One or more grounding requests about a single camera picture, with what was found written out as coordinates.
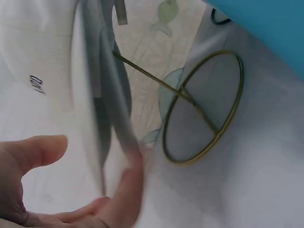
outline blue surface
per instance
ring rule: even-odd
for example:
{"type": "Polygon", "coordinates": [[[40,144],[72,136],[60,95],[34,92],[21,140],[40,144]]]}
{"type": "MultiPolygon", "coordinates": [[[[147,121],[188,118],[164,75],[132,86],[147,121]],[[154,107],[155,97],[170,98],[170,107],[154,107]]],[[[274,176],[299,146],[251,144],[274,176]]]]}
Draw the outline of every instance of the blue surface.
{"type": "Polygon", "coordinates": [[[207,0],[261,39],[304,79],[304,0],[207,0]]]}

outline white surface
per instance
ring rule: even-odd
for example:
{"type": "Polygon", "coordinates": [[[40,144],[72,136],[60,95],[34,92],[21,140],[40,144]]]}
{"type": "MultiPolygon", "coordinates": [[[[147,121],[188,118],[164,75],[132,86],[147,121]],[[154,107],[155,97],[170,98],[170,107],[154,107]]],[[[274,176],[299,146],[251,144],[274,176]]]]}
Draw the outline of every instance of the white surface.
{"type": "MultiPolygon", "coordinates": [[[[9,0],[2,0],[1,3],[12,4],[9,0]]],[[[143,67],[146,66],[146,69],[152,73],[156,73],[152,69],[160,69],[157,75],[163,78],[171,71],[184,66],[205,4],[201,3],[200,0],[190,0],[189,4],[180,1],[181,11],[179,16],[176,21],[170,24],[173,31],[173,37],[170,39],[161,32],[150,32],[150,26],[157,21],[157,6],[159,3],[161,3],[161,0],[130,0],[127,2],[128,27],[117,27],[115,17],[114,26],[122,54],[135,63],[143,67]],[[166,52],[163,56],[159,53],[154,53],[151,56],[152,48],[157,52],[165,48],[166,52]]],[[[46,28],[37,26],[33,29],[40,31],[40,29],[46,28]]],[[[64,29],[64,31],[67,34],[63,35],[70,35],[70,30],[64,29]]],[[[77,209],[99,197],[100,193],[95,188],[93,177],[83,153],[84,147],[81,143],[80,131],[77,128],[79,121],[74,113],[68,112],[59,115],[54,111],[54,107],[47,103],[43,95],[20,83],[13,83],[13,76],[2,58],[0,59],[0,67],[0,141],[19,140],[39,134],[63,133],[69,138],[68,150],[58,163],[35,169],[22,180],[24,202],[27,209],[40,213],[58,213],[77,209]]],[[[135,98],[133,123],[137,135],[140,137],[153,130],[151,127],[159,127],[161,124],[156,103],[158,85],[147,78],[143,78],[133,69],[128,68],[127,70],[129,77],[132,78],[131,85],[135,98]],[[147,93],[143,94],[142,91],[146,88],[149,90],[146,90],[147,93]],[[151,103],[142,102],[141,98],[143,97],[153,103],[152,113],[148,112],[151,103]],[[145,110],[144,113],[149,114],[147,116],[149,125],[145,124],[144,119],[139,119],[142,115],[141,110],[145,110]]],[[[105,164],[106,182],[110,193],[113,193],[125,165],[125,157],[114,135],[111,151],[105,164]]]]}

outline white fabric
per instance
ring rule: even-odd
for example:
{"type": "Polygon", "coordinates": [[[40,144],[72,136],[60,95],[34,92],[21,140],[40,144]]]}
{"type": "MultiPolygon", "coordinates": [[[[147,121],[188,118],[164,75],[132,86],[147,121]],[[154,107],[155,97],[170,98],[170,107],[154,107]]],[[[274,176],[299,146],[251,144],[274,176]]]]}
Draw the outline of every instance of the white fabric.
{"type": "Polygon", "coordinates": [[[103,154],[108,149],[101,149],[90,87],[95,85],[95,95],[101,96],[103,24],[99,0],[0,0],[0,51],[6,64],[19,81],[55,100],[61,111],[75,110],[88,164],[104,193],[103,154]]]}
{"type": "Polygon", "coordinates": [[[0,50],[13,75],[72,107],[70,53],[77,0],[1,0],[0,50]]]}

